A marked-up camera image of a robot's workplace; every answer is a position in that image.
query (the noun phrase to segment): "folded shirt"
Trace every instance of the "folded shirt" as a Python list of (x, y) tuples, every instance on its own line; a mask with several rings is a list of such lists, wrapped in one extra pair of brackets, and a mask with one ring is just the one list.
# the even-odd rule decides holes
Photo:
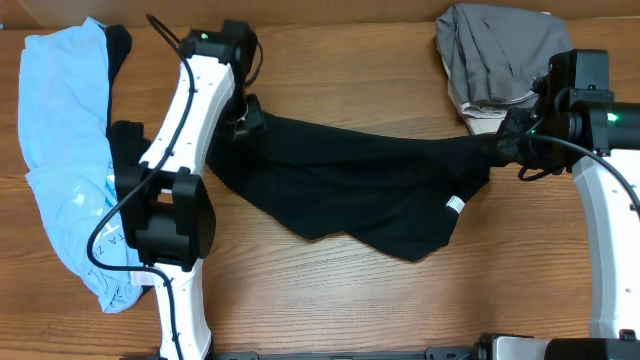
[[(533, 80), (547, 74), (552, 55), (572, 48), (563, 20), (515, 8), (453, 5), (436, 30), (449, 97), (469, 125), (503, 119), (510, 107), (532, 107)], [(499, 124), (484, 123), (483, 131)], [(470, 125), (472, 133), (480, 128)]]
[[(105, 131), (111, 82), (131, 49), (131, 37), (122, 27), (104, 29), (89, 18), (82, 26), (28, 36), (25, 45), (18, 137), (30, 170), (27, 181), (62, 263), (98, 295), (104, 312), (120, 312), (137, 301), (142, 288), (131, 284), (128, 272), (95, 267), (86, 247), (98, 222), (117, 203)], [(96, 240), (96, 258), (140, 265), (123, 234), (116, 214)]]

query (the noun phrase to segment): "clothing tag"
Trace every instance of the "clothing tag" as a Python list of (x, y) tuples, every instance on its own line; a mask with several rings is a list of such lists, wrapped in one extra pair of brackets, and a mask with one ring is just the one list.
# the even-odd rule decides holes
[(462, 211), (464, 205), (464, 201), (462, 201), (462, 199), (455, 195), (453, 195), (451, 199), (447, 201), (447, 206), (455, 210), (458, 214), (460, 214), (460, 211)]
[(131, 285), (151, 285), (153, 286), (153, 274), (148, 273), (146, 271), (130, 271), (131, 274)]

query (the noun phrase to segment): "wooden table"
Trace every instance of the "wooden table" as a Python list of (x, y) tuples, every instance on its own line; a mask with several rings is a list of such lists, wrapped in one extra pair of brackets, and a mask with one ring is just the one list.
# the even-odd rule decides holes
[[(640, 19), (569, 22), (576, 47), (609, 50), (619, 101), (640, 101)], [(177, 29), (185, 33), (188, 29)], [(265, 61), (252, 88), (266, 111), (398, 137), (464, 135), (446, 95), (433, 23), (259, 27)], [(24, 31), (0, 44), (0, 358), (114, 359), (160, 344), (154, 294), (117, 315), (58, 260), (16, 133)], [(150, 29), (116, 80), (113, 119), (153, 137), (178, 59)], [(337, 235), (310, 243), (205, 175), (218, 215), (204, 266), (216, 351), (421, 350), (481, 332), (587, 336), (591, 275), (581, 203), (568, 175), (524, 184), (494, 169), (451, 243), (419, 263)]]

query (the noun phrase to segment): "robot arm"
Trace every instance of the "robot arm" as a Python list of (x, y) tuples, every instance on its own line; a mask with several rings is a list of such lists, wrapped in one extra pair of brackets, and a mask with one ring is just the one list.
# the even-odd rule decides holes
[[(140, 261), (162, 271), (171, 280), (169, 297), (164, 281), (153, 277), (162, 325), (159, 358), (179, 359), (172, 320), (182, 358), (209, 358), (211, 331), (207, 327), (202, 297), (202, 265), (215, 233), (215, 213), (202, 181), (209, 145), (237, 141), (265, 130), (259, 120), (246, 120), (245, 79), (250, 71), (257, 37), (247, 23), (225, 21), (222, 32), (192, 30), (180, 42), (194, 84), (184, 63), (165, 120), (158, 135), (141, 157), (140, 165), (116, 179), (118, 194), (126, 196), (158, 166), (188, 104), (195, 93), (171, 156), (145, 190), (121, 209), (127, 245), (137, 249)], [(171, 194), (172, 203), (159, 201)], [(171, 318), (170, 301), (176, 309)]]
[[(631, 184), (640, 183), (640, 151), (612, 150), (606, 158)], [(593, 338), (640, 334), (640, 222), (618, 181), (590, 158), (573, 166), (587, 221), (593, 309)]]

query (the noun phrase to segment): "wood grain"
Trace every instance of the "wood grain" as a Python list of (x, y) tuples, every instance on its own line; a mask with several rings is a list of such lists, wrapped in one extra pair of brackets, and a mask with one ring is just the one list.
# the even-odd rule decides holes
[(20, 0), (0, 0), (0, 23), (7, 30), (41, 28)]
[[(81, 24), (93, 16), (107, 24), (147, 26), (150, 12), (171, 25), (338, 24), (435, 21), (455, 0), (4, 0), (19, 1), (43, 28)], [(636, 0), (467, 0), (469, 3), (551, 12), (564, 19), (640, 15)]]
[[(570, 21), (569, 29), (577, 47), (609, 50), (618, 99), (640, 101), (640, 20)], [(257, 31), (265, 63), (252, 90), (267, 111), (399, 137), (467, 133), (446, 96), (433, 23)], [(29, 33), (0, 32), (0, 359), (153, 352), (160, 343), (153, 293), (121, 314), (102, 314), (42, 228), (16, 134), (20, 50)], [(131, 33), (113, 119), (143, 121), (152, 137), (174, 93), (178, 60), (152, 30)], [(517, 170), (493, 169), (450, 245), (418, 263), (345, 235), (307, 242), (207, 172), (218, 229), (205, 261), (204, 302), (216, 350), (421, 350), (471, 343), (483, 331), (587, 336), (591, 275), (577, 191), (570, 176), (523, 184)]]

